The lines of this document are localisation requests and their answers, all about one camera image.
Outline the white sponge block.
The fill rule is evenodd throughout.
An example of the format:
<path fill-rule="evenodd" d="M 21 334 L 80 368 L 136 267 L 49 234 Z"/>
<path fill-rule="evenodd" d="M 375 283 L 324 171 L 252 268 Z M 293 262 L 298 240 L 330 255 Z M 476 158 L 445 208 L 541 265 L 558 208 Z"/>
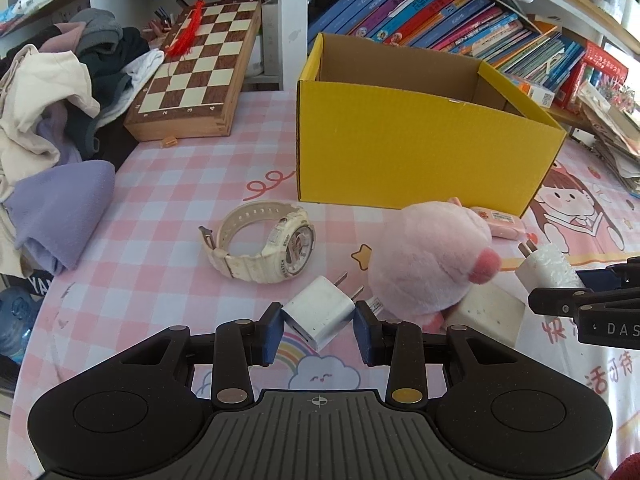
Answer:
<path fill-rule="evenodd" d="M 466 325 L 502 344 L 514 347 L 525 304 L 495 284 L 473 285 L 465 297 L 444 314 L 444 326 Z"/>

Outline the white power adapter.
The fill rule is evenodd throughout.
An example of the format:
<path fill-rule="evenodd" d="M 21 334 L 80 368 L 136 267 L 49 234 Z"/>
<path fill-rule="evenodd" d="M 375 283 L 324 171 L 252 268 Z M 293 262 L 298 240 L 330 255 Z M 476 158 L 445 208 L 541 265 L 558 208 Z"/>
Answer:
<path fill-rule="evenodd" d="M 285 323 L 306 346 L 318 353 L 352 320 L 356 300 L 364 291 L 344 292 L 344 273 L 336 282 L 318 276 L 283 306 Z"/>

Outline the pink plush pig toy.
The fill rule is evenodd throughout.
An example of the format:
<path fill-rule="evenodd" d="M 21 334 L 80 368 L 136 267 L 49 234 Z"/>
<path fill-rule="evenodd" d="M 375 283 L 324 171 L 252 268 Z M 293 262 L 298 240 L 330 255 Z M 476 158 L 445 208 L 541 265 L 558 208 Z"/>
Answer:
<path fill-rule="evenodd" d="M 487 222 L 451 202 L 408 206 L 387 222 L 372 246 L 368 282 L 395 318 L 427 332 L 442 326 L 442 311 L 501 268 Z"/>

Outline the pink cartoon desk mat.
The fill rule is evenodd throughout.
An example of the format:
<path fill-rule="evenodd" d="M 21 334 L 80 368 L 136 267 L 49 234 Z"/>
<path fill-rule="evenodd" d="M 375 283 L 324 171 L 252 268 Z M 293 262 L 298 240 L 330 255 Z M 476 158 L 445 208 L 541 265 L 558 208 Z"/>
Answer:
<path fill-rule="evenodd" d="M 43 393 L 171 325 L 211 333 L 235 318 L 259 318 L 316 276 L 351 295 L 367 286 L 364 259 L 380 227 L 397 211 L 303 204 L 317 241 L 305 271 L 279 285 L 228 280 L 209 264 L 199 226 L 216 230 L 251 198 L 296 199 L 295 94 L 241 96 L 231 136 L 183 140 L 173 148 L 139 144 L 117 171 L 110 208 L 74 272 L 50 285 L 24 357 L 9 420 L 1 479 L 35 479 L 39 460 L 27 415 Z M 567 140 L 559 164 L 581 180 L 639 255 L 639 200 L 628 195 L 584 144 Z M 591 361 L 574 377 L 610 404 L 616 434 L 599 470 L 608 476 L 639 452 L 639 352 L 582 347 Z"/>

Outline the stack of papers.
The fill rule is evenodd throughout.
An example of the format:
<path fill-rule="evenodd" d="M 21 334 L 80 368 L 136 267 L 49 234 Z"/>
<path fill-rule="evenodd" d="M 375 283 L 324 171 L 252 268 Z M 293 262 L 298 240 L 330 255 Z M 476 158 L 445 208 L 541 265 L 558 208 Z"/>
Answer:
<path fill-rule="evenodd" d="M 593 149 L 626 190 L 639 197 L 639 127 L 588 81 L 578 87 L 577 102 L 596 137 Z"/>

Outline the red dictionary book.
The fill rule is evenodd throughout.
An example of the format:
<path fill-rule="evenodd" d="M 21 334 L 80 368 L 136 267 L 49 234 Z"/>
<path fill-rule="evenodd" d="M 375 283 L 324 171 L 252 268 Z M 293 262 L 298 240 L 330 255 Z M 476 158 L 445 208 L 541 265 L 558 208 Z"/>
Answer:
<path fill-rule="evenodd" d="M 628 68 L 592 41 L 582 42 L 582 54 L 570 69 L 568 77 L 555 93 L 554 105 L 561 110 L 577 113 L 577 93 L 584 82 L 598 88 L 602 79 L 624 84 L 628 77 Z"/>

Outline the yellow cardboard box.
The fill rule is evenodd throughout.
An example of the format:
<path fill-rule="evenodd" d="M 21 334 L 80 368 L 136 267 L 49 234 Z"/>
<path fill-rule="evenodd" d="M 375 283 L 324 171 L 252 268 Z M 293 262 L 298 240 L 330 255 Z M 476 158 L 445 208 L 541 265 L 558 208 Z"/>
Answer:
<path fill-rule="evenodd" d="M 322 34 L 297 83 L 297 196 L 390 209 L 455 197 L 521 216 L 565 138 L 482 60 Z"/>

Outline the blue water bottle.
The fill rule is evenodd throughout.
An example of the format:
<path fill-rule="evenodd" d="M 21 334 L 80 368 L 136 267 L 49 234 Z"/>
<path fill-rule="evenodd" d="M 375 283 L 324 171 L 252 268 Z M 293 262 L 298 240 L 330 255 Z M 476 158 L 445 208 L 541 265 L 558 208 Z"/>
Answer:
<path fill-rule="evenodd" d="M 0 292 L 0 353 L 21 365 L 42 299 L 19 287 Z"/>

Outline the wooden chess board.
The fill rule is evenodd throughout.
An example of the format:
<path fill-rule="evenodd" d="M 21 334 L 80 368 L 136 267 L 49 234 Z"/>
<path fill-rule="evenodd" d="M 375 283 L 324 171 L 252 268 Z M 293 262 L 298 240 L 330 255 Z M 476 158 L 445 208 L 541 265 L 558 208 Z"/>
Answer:
<path fill-rule="evenodd" d="M 261 24 L 257 0 L 204 4 L 190 49 L 167 55 L 129 107 L 128 131 L 140 142 L 228 136 Z"/>

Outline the red tassel charm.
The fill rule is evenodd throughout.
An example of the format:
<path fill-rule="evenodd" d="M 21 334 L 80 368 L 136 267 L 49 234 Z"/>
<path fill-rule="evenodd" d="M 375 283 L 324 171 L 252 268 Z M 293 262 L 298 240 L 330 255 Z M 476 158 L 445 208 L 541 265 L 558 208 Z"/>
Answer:
<path fill-rule="evenodd" d="M 165 49 L 166 58 L 180 58 L 190 51 L 194 44 L 196 32 L 201 25 L 204 0 L 196 0 L 189 23 L 178 33 L 175 41 Z"/>

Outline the pile of clothes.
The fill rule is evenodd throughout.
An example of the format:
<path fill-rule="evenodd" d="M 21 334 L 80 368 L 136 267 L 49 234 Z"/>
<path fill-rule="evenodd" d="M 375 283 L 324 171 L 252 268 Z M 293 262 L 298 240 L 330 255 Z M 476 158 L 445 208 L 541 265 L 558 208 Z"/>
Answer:
<path fill-rule="evenodd" d="M 73 270 L 134 139 L 99 138 L 165 58 L 115 15 L 85 9 L 1 60 L 1 271 Z"/>

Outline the row of leaning books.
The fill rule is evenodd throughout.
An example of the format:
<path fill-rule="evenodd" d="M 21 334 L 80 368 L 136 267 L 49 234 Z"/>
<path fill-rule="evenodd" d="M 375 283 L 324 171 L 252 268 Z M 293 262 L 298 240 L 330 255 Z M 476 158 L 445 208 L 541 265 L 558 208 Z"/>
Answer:
<path fill-rule="evenodd" d="M 586 53 L 499 0 L 334 0 L 311 21 L 308 48 L 322 32 L 477 58 L 553 93 Z"/>

